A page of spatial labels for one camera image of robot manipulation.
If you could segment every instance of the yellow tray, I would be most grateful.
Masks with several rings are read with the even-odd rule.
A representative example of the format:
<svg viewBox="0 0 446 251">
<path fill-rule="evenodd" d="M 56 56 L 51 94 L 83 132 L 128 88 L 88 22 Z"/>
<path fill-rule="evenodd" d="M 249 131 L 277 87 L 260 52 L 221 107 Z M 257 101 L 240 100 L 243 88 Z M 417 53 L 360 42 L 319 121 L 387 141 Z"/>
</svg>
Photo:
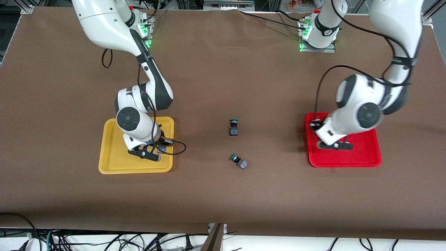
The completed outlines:
<svg viewBox="0 0 446 251">
<path fill-rule="evenodd" d="M 167 138 L 173 138 L 172 118 L 157 117 L 157 124 L 162 125 L 161 128 Z M 105 122 L 99 155 L 99 172 L 102 174 L 153 173 L 168 172 L 172 168 L 173 156 L 171 155 L 160 154 L 161 160 L 155 162 L 129 154 L 123 135 L 123 131 L 116 124 L 116 119 L 112 118 Z M 166 152 L 173 153 L 173 146 L 168 147 Z"/>
</svg>

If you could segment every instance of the brown tabletop surface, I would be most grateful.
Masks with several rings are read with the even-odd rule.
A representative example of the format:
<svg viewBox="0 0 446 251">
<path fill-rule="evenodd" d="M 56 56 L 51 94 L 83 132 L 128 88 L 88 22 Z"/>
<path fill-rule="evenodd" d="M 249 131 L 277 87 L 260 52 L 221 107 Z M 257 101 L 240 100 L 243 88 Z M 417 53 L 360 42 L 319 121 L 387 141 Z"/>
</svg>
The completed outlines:
<svg viewBox="0 0 446 251">
<path fill-rule="evenodd" d="M 151 51 L 175 95 L 158 115 L 174 118 L 187 151 L 168 173 L 103 175 L 103 125 L 136 84 L 135 57 L 114 51 L 104 69 L 72 8 L 21 18 L 0 68 L 0 211 L 41 228 L 197 233 L 225 222 L 237 234 L 446 239 L 446 71 L 431 27 L 407 105 L 377 128 L 383 163 L 362 169 L 311 167 L 303 119 L 329 67 L 380 76 L 384 39 L 343 25 L 335 54 L 299 52 L 295 29 L 235 10 L 168 11 L 155 27 Z M 352 73 L 327 76 L 320 111 L 335 109 Z"/>
</svg>

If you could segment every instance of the teal cable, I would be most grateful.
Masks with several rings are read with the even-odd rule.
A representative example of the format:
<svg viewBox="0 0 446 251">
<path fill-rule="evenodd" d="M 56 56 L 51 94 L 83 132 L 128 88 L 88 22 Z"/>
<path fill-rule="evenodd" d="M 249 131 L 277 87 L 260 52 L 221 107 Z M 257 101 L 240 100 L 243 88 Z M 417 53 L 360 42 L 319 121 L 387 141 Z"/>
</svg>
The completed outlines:
<svg viewBox="0 0 446 251">
<path fill-rule="evenodd" d="M 52 232 L 53 232 L 53 230 L 50 230 L 48 232 L 48 235 L 46 236 L 46 251 L 50 251 L 50 238 L 51 238 Z"/>
</svg>

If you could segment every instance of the red tray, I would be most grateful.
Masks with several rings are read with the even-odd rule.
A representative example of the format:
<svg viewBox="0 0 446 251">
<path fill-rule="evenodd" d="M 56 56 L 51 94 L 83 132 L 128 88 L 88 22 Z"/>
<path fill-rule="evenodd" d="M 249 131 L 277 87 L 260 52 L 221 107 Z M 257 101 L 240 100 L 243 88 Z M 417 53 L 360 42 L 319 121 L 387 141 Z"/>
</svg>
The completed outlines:
<svg viewBox="0 0 446 251">
<path fill-rule="evenodd" d="M 317 113 L 324 120 L 328 113 Z M 360 134 L 348 135 L 347 142 L 353 144 L 353 150 L 330 150 L 317 147 L 319 138 L 310 129 L 314 113 L 305 116 L 305 131 L 308 146 L 308 158 L 314 167 L 379 167 L 382 163 L 380 146 L 375 129 Z"/>
</svg>

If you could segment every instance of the plastic tray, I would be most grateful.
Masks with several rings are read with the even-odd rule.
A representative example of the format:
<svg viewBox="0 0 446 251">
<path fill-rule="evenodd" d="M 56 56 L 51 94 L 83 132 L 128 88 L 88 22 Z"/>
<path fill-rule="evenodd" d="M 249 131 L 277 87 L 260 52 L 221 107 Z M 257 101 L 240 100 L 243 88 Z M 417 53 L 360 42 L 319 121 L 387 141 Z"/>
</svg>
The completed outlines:
<svg viewBox="0 0 446 251">
<path fill-rule="evenodd" d="M 157 117 L 157 124 L 162 125 L 161 128 L 166 137 L 173 138 L 172 118 Z M 168 172 L 172 168 L 173 156 L 171 155 L 160 154 L 161 160 L 154 162 L 129 154 L 123 134 L 116 119 L 112 118 L 105 122 L 99 155 L 99 172 L 102 174 L 154 173 Z M 173 146 L 168 147 L 166 152 L 173 153 Z"/>
<path fill-rule="evenodd" d="M 328 113 L 317 113 L 324 120 Z M 380 146 L 375 129 L 360 134 L 350 134 L 347 142 L 353 144 L 353 150 L 329 150 L 317 147 L 319 138 L 310 129 L 314 113 L 305 117 L 305 130 L 308 146 L 308 158 L 314 167 L 378 167 L 382 163 Z"/>
</svg>

